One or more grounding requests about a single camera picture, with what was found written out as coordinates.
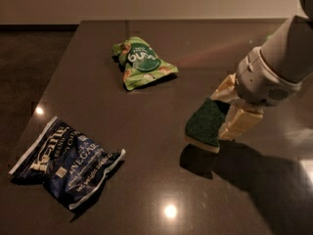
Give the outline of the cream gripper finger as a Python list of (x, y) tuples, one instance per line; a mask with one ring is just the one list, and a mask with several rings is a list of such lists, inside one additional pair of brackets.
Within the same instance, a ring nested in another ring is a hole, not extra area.
[(243, 99), (236, 90), (236, 75), (229, 74), (210, 96), (213, 101), (220, 101), (229, 104), (240, 104)]
[(218, 131), (220, 140), (234, 140), (263, 119), (263, 110), (250, 104), (233, 104)]

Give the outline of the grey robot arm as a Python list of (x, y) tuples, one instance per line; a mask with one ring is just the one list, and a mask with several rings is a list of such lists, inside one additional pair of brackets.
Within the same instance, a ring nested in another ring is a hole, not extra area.
[(288, 18), (261, 46), (253, 48), (211, 98), (230, 109), (218, 130), (232, 140), (258, 124), (264, 109), (297, 93), (313, 71), (313, 0), (299, 0), (301, 16)]

